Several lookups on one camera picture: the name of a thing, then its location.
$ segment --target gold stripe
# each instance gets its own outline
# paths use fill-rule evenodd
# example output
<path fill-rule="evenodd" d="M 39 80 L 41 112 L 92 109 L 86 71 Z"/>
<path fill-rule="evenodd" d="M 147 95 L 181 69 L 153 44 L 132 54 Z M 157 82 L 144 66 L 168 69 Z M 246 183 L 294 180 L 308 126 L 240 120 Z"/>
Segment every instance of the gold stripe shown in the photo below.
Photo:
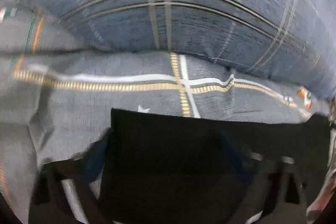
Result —
<path fill-rule="evenodd" d="M 197 94 L 197 93 L 205 93 L 210 91 L 221 91 L 221 92 L 227 92 L 233 85 L 236 85 L 234 83 L 234 80 L 231 80 L 227 86 L 222 87 L 219 85 L 207 85 L 207 86 L 201 86 L 199 88 L 191 88 L 191 93 Z"/>
<path fill-rule="evenodd" d="M 105 16 L 105 15 L 109 15 L 111 13 L 115 13 L 115 12 L 119 12 L 119 11 L 124 11 L 124 10 L 129 10 L 129 9 L 135 9 L 135 8 L 141 8 L 141 7 L 146 7 L 149 5 L 153 5 L 153 6 L 163 6 L 163 5 L 177 5 L 177 6 L 181 6 L 181 7 L 189 7 L 189 8 L 194 8 L 194 9 L 200 9 L 200 10 L 204 10 L 204 11 L 208 11 L 211 13 L 215 13 L 221 16 L 224 16 L 226 18 L 229 18 L 231 20 L 234 20 L 236 22 L 239 22 L 263 35 L 265 35 L 266 37 L 269 37 L 271 39 L 273 39 L 273 36 L 265 31 L 263 31 L 262 29 L 250 24 L 249 22 L 242 20 L 236 16 L 233 16 L 231 14 L 225 13 L 225 12 L 221 12 L 219 10 L 210 8 L 210 7 L 206 7 L 206 6 L 202 6 L 202 5 L 197 5 L 197 4 L 192 4 L 192 3 L 186 3 L 186 2 L 176 2 L 176 1 L 171 1 L 171 2 L 154 2 L 154 3 L 139 3 L 139 4 L 132 4 L 132 5 L 128 5 L 128 6 L 122 6 L 122 7 L 118 7 L 118 8 L 113 8 L 113 9 L 108 9 L 108 10 L 104 10 L 101 12 L 97 12 L 91 15 L 88 15 L 87 17 L 77 21 L 77 22 L 73 22 L 72 24 L 69 25 L 69 28 L 73 28 L 77 25 L 80 25 L 82 23 L 88 22 L 91 19 L 97 18 L 97 17 L 101 17 L 101 16 Z"/>
<path fill-rule="evenodd" d="M 87 90 L 87 91 L 149 91 L 149 90 L 179 90 L 179 86 L 172 83 L 155 83 L 142 85 L 121 85 L 106 83 L 88 83 L 75 81 L 58 81 L 39 75 L 35 72 L 19 70 L 14 72 L 14 78 L 38 85 L 46 85 L 55 89 Z"/>
<path fill-rule="evenodd" d="M 69 17 L 75 15 L 76 13 L 78 13 L 78 12 L 80 12 L 80 11 L 82 11 L 82 10 L 84 10 L 84 9 L 86 9 L 86 8 L 88 8 L 88 7 L 90 7 L 90 6 L 92 6 L 92 5 L 96 5 L 96 4 L 99 4 L 99 3 L 104 2 L 104 1 L 107 1 L 107 0 L 92 0 L 92 1 L 89 1 L 89 2 L 85 3 L 84 5 L 82 5 L 81 7 L 78 7 L 77 9 L 74 9 L 74 10 L 68 12 L 67 14 L 61 16 L 61 18 L 62 18 L 62 19 L 67 19 L 67 18 L 69 18 Z M 247 13 L 253 15 L 254 17 L 256 17 L 256 18 L 258 18 L 258 19 L 264 21 L 267 25 L 269 25 L 269 26 L 275 28 L 276 30 L 278 30 L 278 31 L 280 31 L 280 32 L 287 33 L 287 32 L 286 32 L 285 30 L 283 30 L 280 26 L 277 26 L 275 23 L 269 21 L 268 19 L 266 19 L 266 18 L 263 17 L 262 15 L 258 14 L 258 13 L 255 12 L 254 10 L 249 9 L 248 7 L 242 5 L 242 4 L 239 3 L 239 2 L 235 2 L 234 0 L 222 0 L 222 1 L 224 1 L 224 2 L 226 2 L 226 3 L 228 3 L 228 4 L 230 4 L 230 5 L 233 5 L 234 7 L 237 7 L 238 9 L 243 10 L 243 11 L 245 11 L 245 12 L 247 12 Z M 163 5 L 171 5 L 171 3 L 170 3 L 170 2 L 164 2 Z M 124 7 L 124 8 L 131 9 L 131 8 L 134 8 L 134 7 L 139 7 L 139 5 L 130 5 L 130 6 L 128 6 L 128 7 Z M 296 42 L 298 42 L 298 43 L 301 42 L 300 39 L 299 39 L 298 37 L 296 37 L 296 36 L 294 36 L 294 35 L 292 35 L 292 34 L 290 34 L 290 33 L 287 33 L 287 35 L 288 35 L 289 37 L 291 37 L 293 40 L 295 40 Z"/>
<path fill-rule="evenodd" d="M 182 106 L 182 116 L 183 117 L 190 117 L 190 108 L 187 97 L 185 95 L 185 88 L 181 85 L 180 75 L 179 75 L 179 66 L 177 64 L 177 54 L 174 52 L 170 53 L 170 61 L 171 61 L 171 68 L 173 70 L 173 75 L 176 80 L 176 86 L 178 87 L 179 95 L 180 95 L 180 102 Z"/>
<path fill-rule="evenodd" d="M 210 91 L 213 91 L 213 90 L 221 91 L 221 92 L 227 92 L 232 86 L 234 86 L 236 88 L 243 88 L 243 89 L 249 89 L 249 90 L 257 90 L 257 91 L 260 91 L 260 92 L 263 92 L 263 93 L 267 94 L 270 97 L 278 99 L 280 102 L 282 102 L 285 105 L 288 105 L 289 107 L 296 108 L 296 109 L 299 108 L 298 105 L 295 102 L 288 102 L 285 99 L 281 99 L 278 96 L 276 96 L 276 94 L 274 94 L 274 93 L 272 93 L 272 92 L 270 92 L 270 91 L 268 91 L 268 90 L 266 90 L 264 88 L 261 88 L 259 86 L 255 86 L 255 85 L 235 83 L 233 80 L 231 80 L 226 87 L 222 87 L 222 86 L 219 86 L 219 85 L 208 85 L 208 86 L 202 86 L 202 87 L 199 87 L 199 88 L 191 88 L 190 91 L 191 91 L 191 93 L 194 93 L 194 94 L 210 92 Z M 302 113 L 300 111 L 300 114 L 303 117 L 310 117 L 310 113 L 309 112 Z"/>

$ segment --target orange stripe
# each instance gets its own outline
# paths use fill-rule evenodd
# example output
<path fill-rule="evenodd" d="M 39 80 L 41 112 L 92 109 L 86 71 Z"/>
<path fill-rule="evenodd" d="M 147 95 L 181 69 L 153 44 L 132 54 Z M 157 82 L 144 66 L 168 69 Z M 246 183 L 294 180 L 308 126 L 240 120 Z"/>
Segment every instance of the orange stripe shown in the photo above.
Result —
<path fill-rule="evenodd" d="M 1 186 L 2 186 L 3 195 L 4 195 L 8 205 L 13 209 L 11 198 L 9 196 L 8 189 L 7 189 L 6 184 L 5 184 L 5 178 L 4 178 L 4 174 L 3 174 L 3 171 L 2 171 L 1 167 L 2 167 L 2 160 L 0 159 L 0 182 L 1 182 Z"/>
<path fill-rule="evenodd" d="M 19 60 L 18 60 L 17 63 L 16 63 L 14 73 L 18 72 L 19 69 L 21 68 L 21 64 L 22 64 L 22 61 L 23 61 L 23 57 L 24 57 L 24 54 L 21 54 Z"/>
<path fill-rule="evenodd" d="M 41 26 L 42 26 L 43 20 L 44 20 L 43 17 L 41 17 L 40 22 L 39 22 L 39 24 L 37 25 L 36 33 L 35 33 L 35 38 L 34 38 L 34 43 L 33 43 L 33 47 L 32 47 L 32 49 L 31 49 L 32 52 L 35 52 L 35 51 L 36 51 L 36 48 L 37 48 L 37 42 L 38 42 L 38 40 L 39 40 L 39 36 L 40 36 Z"/>

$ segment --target white star print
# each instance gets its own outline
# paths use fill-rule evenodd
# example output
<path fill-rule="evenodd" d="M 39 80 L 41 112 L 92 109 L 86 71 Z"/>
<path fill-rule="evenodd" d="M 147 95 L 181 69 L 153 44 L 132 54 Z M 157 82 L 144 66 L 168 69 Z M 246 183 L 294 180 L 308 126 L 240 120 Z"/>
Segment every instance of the white star print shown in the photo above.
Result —
<path fill-rule="evenodd" d="M 148 113 L 150 108 L 142 108 L 141 105 L 138 105 L 138 112 Z"/>

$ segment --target wrinkled cloth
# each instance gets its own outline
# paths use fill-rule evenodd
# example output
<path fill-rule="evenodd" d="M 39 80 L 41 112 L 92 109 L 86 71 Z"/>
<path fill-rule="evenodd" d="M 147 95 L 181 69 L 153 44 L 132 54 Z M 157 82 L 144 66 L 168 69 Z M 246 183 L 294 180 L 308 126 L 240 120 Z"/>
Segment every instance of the wrinkled cloth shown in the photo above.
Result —
<path fill-rule="evenodd" d="M 235 0 L 277 26 L 283 19 L 290 34 L 282 40 L 281 31 L 274 43 L 228 15 L 167 3 L 73 25 L 95 12 L 168 0 L 109 0 L 63 18 L 88 1 L 0 0 L 0 190 L 23 223 L 43 162 L 85 151 L 109 127 L 111 108 L 265 123 L 329 114 L 318 98 L 335 90 L 334 0 L 296 0 L 295 6 L 295 0 Z M 222 0 L 173 1 L 209 6 L 277 35 L 265 21 Z M 325 26 L 328 32 L 321 31 Z M 289 46 L 294 36 L 305 43 Z M 272 55 L 270 61 L 245 73 L 267 51 L 262 62 Z M 297 94 L 300 85 L 313 92 L 310 109 Z M 85 223 L 73 184 L 64 186 L 76 218 Z M 92 190 L 99 195 L 99 180 Z"/>
<path fill-rule="evenodd" d="M 336 94 L 336 0 L 21 0 L 104 50 L 168 50 Z"/>
<path fill-rule="evenodd" d="M 328 103 L 314 95 L 307 110 L 298 85 L 193 56 L 81 48 L 83 42 L 53 17 L 20 5 L 9 8 L 9 0 L 0 3 L 9 9 L 0 31 L 25 38 L 1 37 L 6 54 L 0 56 L 0 188 L 23 223 L 38 168 L 46 159 L 85 151 L 110 126 L 111 108 L 265 123 L 298 123 L 329 113 Z M 67 39 L 71 47 L 53 50 Z M 64 185 L 74 214 L 85 222 L 73 184 Z M 96 195 L 99 187 L 99 180 L 92 184 Z"/>

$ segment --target gray fabric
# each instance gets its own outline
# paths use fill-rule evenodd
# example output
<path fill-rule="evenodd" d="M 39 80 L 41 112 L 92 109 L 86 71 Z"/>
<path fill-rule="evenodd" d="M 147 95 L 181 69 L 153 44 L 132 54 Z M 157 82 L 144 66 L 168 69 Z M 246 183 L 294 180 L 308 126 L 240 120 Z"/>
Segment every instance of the gray fabric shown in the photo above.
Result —
<path fill-rule="evenodd" d="M 304 108 L 303 99 L 296 95 L 299 90 L 297 85 L 261 80 L 195 57 L 186 56 L 185 59 L 190 81 L 216 78 L 224 82 L 233 74 L 235 81 L 236 79 L 247 79 L 272 88 L 274 92 L 292 96 L 298 107 Z M 57 55 L 25 55 L 19 71 L 30 71 L 31 77 L 29 79 L 20 78 L 19 76 L 22 74 L 15 73 L 17 61 L 17 55 L 0 57 L 0 121 L 20 124 L 27 130 L 30 139 L 26 149 L 32 155 L 35 155 L 36 150 L 36 158 L 26 158 L 30 163 L 22 166 L 21 163 L 17 163 L 17 153 L 15 152 L 16 156 L 12 157 L 11 152 L 6 150 L 8 159 L 14 160 L 8 165 L 3 165 L 6 183 L 15 181 L 12 178 L 16 177 L 16 174 L 25 173 L 33 164 L 32 162 L 37 168 L 37 166 L 41 166 L 45 158 L 65 160 L 76 153 L 85 151 L 109 127 L 111 108 L 176 116 L 184 114 L 178 86 L 175 86 L 173 90 L 102 91 L 98 90 L 94 83 L 91 83 L 91 86 L 88 83 L 82 87 L 82 90 L 75 90 L 70 85 L 51 88 L 47 81 L 48 78 L 57 79 L 57 77 L 64 77 L 64 75 L 77 77 L 79 74 L 86 75 L 89 77 L 88 79 L 93 76 L 105 77 L 105 80 L 106 77 L 155 74 L 167 75 L 172 80 L 169 80 L 170 78 L 158 81 L 137 80 L 135 84 L 168 83 L 175 85 L 171 56 L 165 52 L 103 54 L 83 51 Z M 182 79 L 183 73 L 179 55 L 177 55 L 177 64 L 178 77 Z M 43 74 L 36 70 L 38 66 L 46 66 L 48 70 Z M 42 82 L 37 82 L 39 75 L 44 75 L 44 85 L 41 85 Z M 190 88 L 207 85 L 218 86 L 218 84 L 210 82 L 191 85 Z M 303 122 L 308 119 L 308 117 L 301 115 L 298 108 L 290 107 L 280 99 L 258 90 L 232 86 L 226 92 L 193 93 L 192 97 L 201 118 L 267 123 Z M 195 113 L 190 98 L 188 96 L 186 98 L 191 116 L 194 117 Z M 312 110 L 328 114 L 328 105 L 313 97 Z M 8 128 L 4 128 L 1 132 L 1 136 L 13 136 L 14 138 L 14 135 L 9 134 L 11 131 Z M 21 136 L 18 137 L 18 141 L 23 141 Z M 29 169 L 27 172 L 32 177 L 25 181 L 30 186 L 23 190 L 24 193 L 16 192 L 15 187 L 10 191 L 14 212 L 24 223 L 28 217 L 27 210 L 34 170 L 36 169 Z"/>
<path fill-rule="evenodd" d="M 16 216 L 27 223 L 37 173 L 36 152 L 28 126 L 0 122 L 0 173 L 1 192 Z"/>
<path fill-rule="evenodd" d="M 299 83 L 322 98 L 336 94 L 336 0 L 95 0 L 83 6 L 90 1 L 20 0 L 35 11 L 61 18 L 72 33 L 99 49 L 168 49 L 258 77 Z M 164 1 L 173 3 L 164 5 Z M 137 4 L 142 6 L 109 11 Z M 28 25 L 26 22 L 22 28 L 26 30 Z M 19 40 L 24 39 L 24 30 L 18 32 Z M 59 41 L 69 41 L 67 47 L 76 44 L 68 34 L 56 31 L 53 35 Z M 45 42 L 54 38 L 50 36 Z"/>
<path fill-rule="evenodd" d="M 218 13 L 167 4 L 76 24 L 99 11 L 170 0 L 107 0 L 62 17 L 88 1 L 0 0 L 0 190 L 24 224 L 44 160 L 85 151 L 109 127 L 111 108 L 265 123 L 329 114 L 315 95 L 335 93 L 335 0 L 233 0 L 288 27 L 290 34 L 282 42 L 280 34 L 268 53 L 276 28 L 222 0 L 172 1 L 226 12 L 271 37 Z M 186 56 L 164 52 L 170 42 Z M 146 52 L 157 48 L 162 51 Z M 255 68 L 270 58 L 266 65 L 244 73 L 264 54 Z M 313 91 L 311 109 L 293 83 Z M 64 185 L 85 222 L 71 182 Z M 99 187 L 99 180 L 91 185 L 96 196 Z"/>

